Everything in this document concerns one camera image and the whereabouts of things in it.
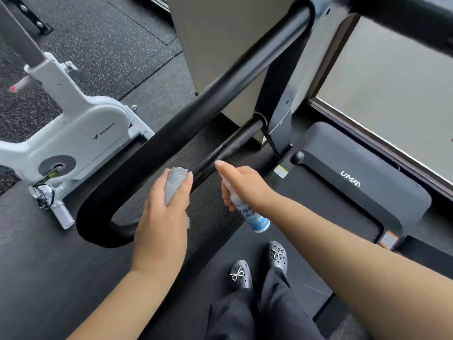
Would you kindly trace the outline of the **black padded treadmill handrail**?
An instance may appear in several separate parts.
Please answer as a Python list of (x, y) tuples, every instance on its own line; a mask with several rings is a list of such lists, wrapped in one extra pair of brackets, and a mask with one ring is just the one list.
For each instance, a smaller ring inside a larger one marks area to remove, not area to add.
[(177, 154), (235, 99), (285, 49), (313, 25), (315, 7), (310, 0), (295, 1), (288, 13), (253, 44), (217, 80), (183, 108), (131, 157), (100, 183), (76, 215), (76, 229), (84, 240), (116, 248), (133, 240), (137, 223), (119, 226), (116, 211), (167, 160)]

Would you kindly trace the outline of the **black trousers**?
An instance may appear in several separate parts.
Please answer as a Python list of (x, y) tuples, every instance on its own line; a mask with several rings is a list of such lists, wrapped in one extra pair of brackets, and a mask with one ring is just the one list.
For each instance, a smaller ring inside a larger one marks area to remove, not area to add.
[(325, 340), (286, 275), (271, 267), (260, 297), (241, 288), (210, 306), (204, 340)]

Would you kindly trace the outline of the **person's left hand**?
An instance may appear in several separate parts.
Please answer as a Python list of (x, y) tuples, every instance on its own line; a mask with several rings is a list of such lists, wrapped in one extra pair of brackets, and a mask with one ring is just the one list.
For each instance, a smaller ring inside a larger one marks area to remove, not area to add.
[(134, 235), (131, 269), (144, 271), (170, 268), (180, 272), (188, 245), (187, 213), (173, 210), (173, 200), (164, 205), (169, 169), (156, 179), (144, 203)]

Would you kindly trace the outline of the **black treadmill frame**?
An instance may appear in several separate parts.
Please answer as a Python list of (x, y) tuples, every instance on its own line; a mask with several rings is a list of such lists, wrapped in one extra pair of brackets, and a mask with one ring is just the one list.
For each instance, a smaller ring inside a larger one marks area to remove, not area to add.
[(453, 56), (448, 39), (453, 39), (453, 0), (294, 0), (289, 10), (258, 42), (277, 37), (261, 87), (255, 113), (266, 122), (263, 133), (274, 154), (282, 158), (290, 149), (291, 104), (308, 72), (296, 73), (303, 51), (321, 41), (314, 27), (328, 13), (340, 11), (331, 20), (334, 33), (350, 14), (356, 13), (385, 28), (441, 53)]

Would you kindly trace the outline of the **grey cleaning cloth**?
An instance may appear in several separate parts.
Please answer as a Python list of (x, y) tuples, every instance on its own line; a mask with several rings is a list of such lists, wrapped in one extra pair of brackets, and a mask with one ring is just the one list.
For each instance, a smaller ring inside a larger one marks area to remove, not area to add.
[(189, 170), (183, 167), (173, 167), (169, 170), (164, 189), (164, 205), (166, 208), (172, 203), (174, 195), (184, 183), (188, 173)]

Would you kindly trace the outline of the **black treadmill motor cover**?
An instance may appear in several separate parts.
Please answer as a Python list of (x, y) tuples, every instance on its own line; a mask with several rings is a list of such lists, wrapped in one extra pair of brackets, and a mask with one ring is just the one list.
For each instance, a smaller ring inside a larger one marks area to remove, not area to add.
[(333, 126), (317, 122), (302, 140), (291, 163), (314, 171), (380, 223), (383, 232), (399, 236), (398, 244), (431, 206), (421, 185)]

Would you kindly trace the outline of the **person's right forearm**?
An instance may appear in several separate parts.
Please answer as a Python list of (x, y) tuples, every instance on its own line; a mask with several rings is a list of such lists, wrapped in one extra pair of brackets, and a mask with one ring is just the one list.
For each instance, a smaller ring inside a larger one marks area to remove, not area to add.
[(263, 211), (375, 340), (453, 340), (453, 280), (275, 192)]

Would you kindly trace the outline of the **white exercise bike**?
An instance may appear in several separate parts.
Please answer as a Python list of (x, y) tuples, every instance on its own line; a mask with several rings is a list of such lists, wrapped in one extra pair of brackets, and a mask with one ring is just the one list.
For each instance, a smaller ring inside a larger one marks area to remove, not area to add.
[(1, 0), (0, 36), (26, 63), (25, 76), (9, 91), (38, 85), (62, 111), (26, 141), (0, 140), (0, 165), (28, 182), (40, 209), (69, 229), (75, 220), (64, 198), (137, 137), (148, 140), (155, 133), (134, 112), (136, 105), (85, 95), (70, 76), (76, 66), (42, 51)]

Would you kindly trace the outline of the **black left clog shoe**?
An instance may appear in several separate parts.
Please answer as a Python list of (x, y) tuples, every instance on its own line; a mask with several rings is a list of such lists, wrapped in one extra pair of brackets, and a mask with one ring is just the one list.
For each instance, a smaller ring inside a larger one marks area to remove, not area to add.
[(229, 280), (235, 291), (253, 289), (252, 274), (247, 262), (244, 260), (239, 260), (233, 264)]

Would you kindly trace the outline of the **white blue spray bottle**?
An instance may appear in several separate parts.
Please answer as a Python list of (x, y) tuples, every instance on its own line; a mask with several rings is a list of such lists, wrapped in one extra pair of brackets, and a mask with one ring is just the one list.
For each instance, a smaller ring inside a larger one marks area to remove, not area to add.
[(220, 176), (226, 181), (226, 186), (231, 193), (231, 201), (245, 222), (256, 233), (266, 231), (270, 226), (270, 220), (256, 211), (254, 202), (251, 199), (256, 193), (253, 188), (250, 188), (249, 183), (239, 186), (237, 183), (231, 184), (223, 174), (220, 174)]

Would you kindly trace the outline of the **orange warning sticker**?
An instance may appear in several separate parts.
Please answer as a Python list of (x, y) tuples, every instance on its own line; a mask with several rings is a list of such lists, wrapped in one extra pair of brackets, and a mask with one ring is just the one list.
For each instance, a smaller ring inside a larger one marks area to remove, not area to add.
[(385, 230), (382, 236), (377, 240), (377, 244), (382, 248), (393, 251), (399, 243), (399, 240), (399, 236), (397, 236), (390, 230)]

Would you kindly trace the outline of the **black right clog shoe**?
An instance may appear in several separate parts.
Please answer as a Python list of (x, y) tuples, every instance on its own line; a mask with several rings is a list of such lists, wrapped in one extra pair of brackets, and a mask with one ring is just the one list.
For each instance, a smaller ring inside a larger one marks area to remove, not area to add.
[(265, 250), (265, 259), (269, 268), (280, 269), (280, 271), (287, 275), (287, 254), (285, 248), (277, 241), (270, 241)]

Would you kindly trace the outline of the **black clog shoe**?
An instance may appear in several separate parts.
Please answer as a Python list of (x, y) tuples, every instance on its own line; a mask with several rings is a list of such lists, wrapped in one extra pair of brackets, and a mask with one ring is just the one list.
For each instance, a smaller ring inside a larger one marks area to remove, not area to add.
[(229, 280), (235, 291), (253, 289), (252, 274), (247, 262), (244, 260), (239, 260), (233, 264)]
[(270, 241), (265, 250), (265, 259), (269, 268), (280, 269), (280, 271), (287, 275), (287, 254), (285, 248), (277, 241)]

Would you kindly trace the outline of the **black treadmill belt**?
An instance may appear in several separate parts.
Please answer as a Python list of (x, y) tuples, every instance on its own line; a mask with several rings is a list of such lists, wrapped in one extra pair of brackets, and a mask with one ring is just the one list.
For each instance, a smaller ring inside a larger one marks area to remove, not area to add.
[[(297, 166), (289, 176), (277, 181), (276, 191), (370, 242), (375, 242), (381, 232), (380, 225), (371, 216), (306, 167)], [(196, 276), (184, 293), (185, 324), (181, 339), (203, 339), (209, 306), (232, 292), (226, 274), (236, 261), (242, 259), (251, 266), (255, 292), (260, 297), (268, 271), (268, 244), (275, 241), (286, 251), (289, 266), (286, 276), (295, 301), (314, 321), (321, 335), (329, 340), (373, 340), (277, 226), (271, 224), (258, 234), (243, 221), (227, 225), (228, 229), (221, 226), (195, 252), (195, 258), (202, 260), (202, 268), (191, 271)]]

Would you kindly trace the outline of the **frosted glass window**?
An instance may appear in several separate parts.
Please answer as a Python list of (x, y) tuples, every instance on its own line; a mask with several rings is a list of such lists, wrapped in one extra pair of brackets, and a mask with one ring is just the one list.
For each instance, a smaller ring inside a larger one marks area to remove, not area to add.
[(453, 201), (453, 56), (330, 11), (307, 46), (309, 102)]

